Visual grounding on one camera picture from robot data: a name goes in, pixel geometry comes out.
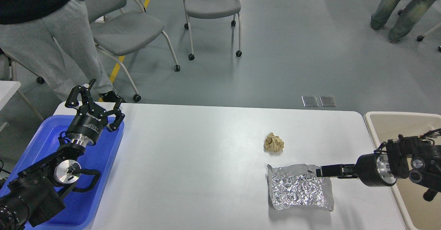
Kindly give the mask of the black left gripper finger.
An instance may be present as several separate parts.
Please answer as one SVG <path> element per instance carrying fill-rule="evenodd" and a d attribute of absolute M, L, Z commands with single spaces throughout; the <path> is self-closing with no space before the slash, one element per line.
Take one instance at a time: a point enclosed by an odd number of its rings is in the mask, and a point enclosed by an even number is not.
<path fill-rule="evenodd" d="M 112 110 L 105 111 L 102 113 L 102 125 L 105 126 L 109 132 L 116 131 L 120 127 L 121 123 L 123 122 L 125 115 L 123 114 L 123 112 L 120 109 L 120 105 L 122 103 L 123 103 L 123 99 L 119 99 L 115 103 Z M 108 116 L 111 116 L 111 115 L 115 115 L 115 120 L 113 122 L 109 123 Z"/>
<path fill-rule="evenodd" d="M 83 86 L 76 85 L 75 87 L 73 87 L 70 94 L 68 95 L 67 100 L 65 101 L 65 107 L 79 110 L 79 95 L 81 96 L 82 106 L 94 104 L 90 90 L 95 82 L 96 79 L 92 79 L 89 81 L 89 83 L 84 84 Z"/>

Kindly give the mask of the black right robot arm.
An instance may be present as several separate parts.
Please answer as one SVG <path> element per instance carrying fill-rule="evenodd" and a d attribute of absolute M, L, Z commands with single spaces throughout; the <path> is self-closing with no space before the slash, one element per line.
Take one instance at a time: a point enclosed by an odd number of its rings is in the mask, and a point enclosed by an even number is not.
<path fill-rule="evenodd" d="M 440 145 L 434 139 L 440 129 L 418 136 L 382 142 L 373 153 L 359 156 L 355 164 L 332 164 L 316 169 L 318 178 L 359 179 L 369 187 L 393 186 L 398 179 L 427 188 L 425 201 L 432 201 L 441 191 Z"/>

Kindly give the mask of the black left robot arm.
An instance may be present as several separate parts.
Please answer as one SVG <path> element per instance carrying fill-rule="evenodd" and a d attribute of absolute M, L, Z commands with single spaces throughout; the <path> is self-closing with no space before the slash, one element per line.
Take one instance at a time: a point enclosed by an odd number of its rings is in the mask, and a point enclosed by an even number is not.
<path fill-rule="evenodd" d="M 101 172 L 82 168 L 77 159 L 87 146 L 97 143 L 104 128 L 116 131 L 125 115 L 120 109 L 122 99 L 110 111 L 93 101 L 90 90 L 95 82 L 72 88 L 65 106 L 77 113 L 60 133 L 57 151 L 20 171 L 8 184 L 10 192 L 1 197 L 2 230 L 23 230 L 27 222 L 40 225 L 65 209 L 63 200 L 69 193 L 85 193 L 97 184 Z"/>

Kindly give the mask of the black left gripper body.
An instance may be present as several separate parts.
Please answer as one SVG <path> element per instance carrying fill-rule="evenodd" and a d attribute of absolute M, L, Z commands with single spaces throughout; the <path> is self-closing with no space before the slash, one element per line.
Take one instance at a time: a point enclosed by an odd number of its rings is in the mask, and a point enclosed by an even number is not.
<path fill-rule="evenodd" d="M 108 118 L 104 115 L 105 109 L 95 102 L 85 103 L 77 110 L 70 126 L 66 130 L 68 139 L 88 139 L 87 145 L 96 145 Z"/>

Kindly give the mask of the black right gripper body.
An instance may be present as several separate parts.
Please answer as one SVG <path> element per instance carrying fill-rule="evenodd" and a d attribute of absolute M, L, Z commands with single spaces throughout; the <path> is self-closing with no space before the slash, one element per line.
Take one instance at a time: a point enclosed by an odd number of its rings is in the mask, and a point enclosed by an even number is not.
<path fill-rule="evenodd" d="M 391 187 L 397 182 L 385 153 L 361 155 L 351 171 L 350 178 L 359 179 L 369 187 Z"/>

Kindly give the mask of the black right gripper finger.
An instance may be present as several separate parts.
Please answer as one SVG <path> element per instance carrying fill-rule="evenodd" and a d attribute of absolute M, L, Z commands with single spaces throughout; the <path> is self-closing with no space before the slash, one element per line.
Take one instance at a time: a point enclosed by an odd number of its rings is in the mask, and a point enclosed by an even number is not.
<path fill-rule="evenodd" d="M 350 178 L 350 173 L 345 171 L 345 167 L 344 164 L 321 166 L 316 169 L 316 176 L 318 178 Z"/>

